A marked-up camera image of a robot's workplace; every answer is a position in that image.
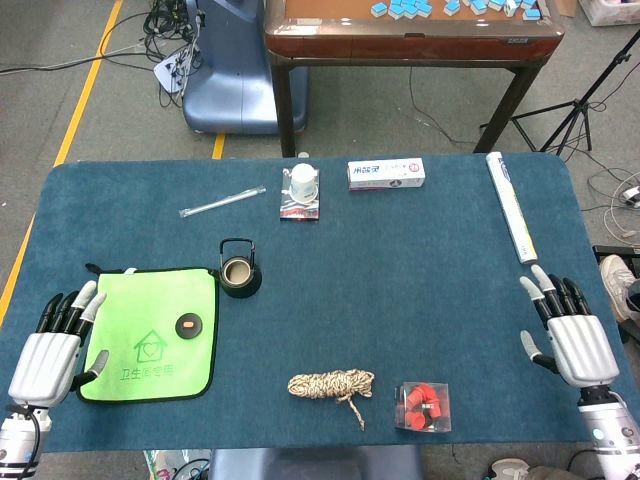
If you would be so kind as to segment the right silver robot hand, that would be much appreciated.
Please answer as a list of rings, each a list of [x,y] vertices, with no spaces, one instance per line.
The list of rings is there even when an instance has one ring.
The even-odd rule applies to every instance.
[[[532,363],[560,376],[568,385],[585,389],[610,385],[619,375],[608,336],[592,314],[582,289],[569,278],[531,266],[531,278],[519,278],[546,332],[552,348],[547,355],[527,330],[521,345]]]

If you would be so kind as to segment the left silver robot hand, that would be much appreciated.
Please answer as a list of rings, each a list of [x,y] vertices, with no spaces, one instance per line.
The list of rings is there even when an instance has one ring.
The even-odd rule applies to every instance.
[[[76,367],[105,300],[106,295],[97,291],[94,280],[49,300],[25,342],[9,385],[9,397],[15,403],[51,408],[100,376],[109,359],[107,350],[99,351],[88,370],[78,373]]]

